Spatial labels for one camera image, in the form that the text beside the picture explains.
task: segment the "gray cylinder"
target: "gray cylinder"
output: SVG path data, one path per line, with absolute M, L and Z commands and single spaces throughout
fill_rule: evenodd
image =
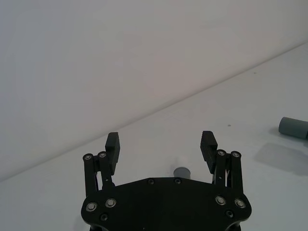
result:
M 178 167 L 173 171 L 174 177 L 181 177 L 190 179 L 191 178 L 191 172 L 186 167 Z
M 308 139 L 308 122 L 283 117 L 279 124 L 279 132 L 301 139 Z

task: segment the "black metal plate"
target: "black metal plate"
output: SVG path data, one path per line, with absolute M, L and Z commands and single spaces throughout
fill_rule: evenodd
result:
M 225 231 L 232 224 L 246 220 L 251 215 L 251 206 L 244 194 L 231 188 L 214 184 L 175 178 L 144 179 L 89 195 L 82 206 L 81 215 L 86 223 L 109 231 Z M 217 204 L 216 196 L 226 199 L 225 205 Z M 115 198 L 116 205 L 107 208 L 108 198 Z M 239 208 L 235 199 L 245 202 Z M 89 202 L 97 208 L 86 211 Z M 226 211 L 233 212 L 233 218 Z M 101 221 L 102 214 L 108 219 Z

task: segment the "white backdrop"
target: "white backdrop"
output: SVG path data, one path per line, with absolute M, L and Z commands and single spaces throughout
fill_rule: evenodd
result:
M 203 130 L 219 148 L 242 153 L 244 193 L 252 205 L 243 231 L 307 229 L 308 143 L 280 135 L 283 116 L 308 120 L 308 44 L 119 129 L 116 185 L 168 177 L 181 165 L 211 182 L 200 151 Z M 6 231 L 88 231 L 82 156 L 104 150 L 106 136 L 0 183 Z
M 1 0 L 0 180 L 308 39 L 306 0 Z

